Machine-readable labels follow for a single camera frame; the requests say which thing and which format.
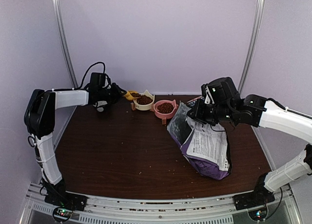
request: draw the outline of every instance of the white cable tie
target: white cable tie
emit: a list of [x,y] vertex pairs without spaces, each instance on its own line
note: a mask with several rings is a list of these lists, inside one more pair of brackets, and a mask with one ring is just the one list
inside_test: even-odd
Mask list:
[[48,161],[50,161],[53,157],[55,157],[55,154],[51,157],[49,157],[48,159],[44,160],[44,161],[37,161],[38,163],[46,163]]

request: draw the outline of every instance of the ventilation slot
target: ventilation slot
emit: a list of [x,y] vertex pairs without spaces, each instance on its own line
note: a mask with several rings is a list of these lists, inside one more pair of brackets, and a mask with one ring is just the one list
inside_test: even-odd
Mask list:
[[42,204],[34,204],[33,209],[35,211],[39,211],[41,213],[46,213],[46,214],[52,214],[52,208],[46,206],[46,205],[42,205]]
[[[88,214],[80,214],[79,222],[82,224],[157,224],[158,222],[125,222],[124,220],[112,220],[102,217],[89,216]],[[207,218],[204,221],[197,222],[175,222],[175,224],[234,224],[232,215],[219,218]]]

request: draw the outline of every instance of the purple bag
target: purple bag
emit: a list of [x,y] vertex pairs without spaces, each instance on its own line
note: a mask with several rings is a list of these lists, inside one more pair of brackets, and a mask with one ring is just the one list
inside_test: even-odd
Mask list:
[[[187,117],[190,110],[180,103],[167,130],[176,141],[188,162],[202,176],[221,180],[231,174],[232,164],[226,132],[213,131],[208,124],[203,125]],[[220,125],[215,130],[222,130]]]

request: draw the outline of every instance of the brown tabletop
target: brown tabletop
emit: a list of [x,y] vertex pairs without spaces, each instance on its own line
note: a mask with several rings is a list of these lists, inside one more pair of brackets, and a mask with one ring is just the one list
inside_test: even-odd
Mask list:
[[[187,101],[192,96],[157,96]],[[78,107],[56,151],[67,190],[129,199],[180,199],[252,190],[270,171],[250,126],[228,129],[232,174],[221,181],[200,176],[151,111],[132,111],[125,98],[108,111]]]

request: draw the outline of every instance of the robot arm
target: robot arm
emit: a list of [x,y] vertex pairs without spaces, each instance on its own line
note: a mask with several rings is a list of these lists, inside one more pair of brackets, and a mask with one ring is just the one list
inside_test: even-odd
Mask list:
[[47,190],[45,202],[83,211],[86,197],[66,192],[65,181],[59,171],[54,153],[53,130],[55,110],[93,105],[99,112],[116,103],[126,92],[111,83],[103,73],[92,73],[90,83],[84,89],[33,91],[24,116],[30,133],[28,142],[35,149],[36,160],[42,172],[43,186]]
[[222,121],[276,129],[308,142],[298,156],[282,167],[263,174],[250,196],[235,196],[236,209],[263,205],[283,185],[312,173],[312,117],[285,108],[272,98],[249,95],[240,98],[231,78],[220,78],[202,86],[205,100],[198,100],[188,116],[201,123]]

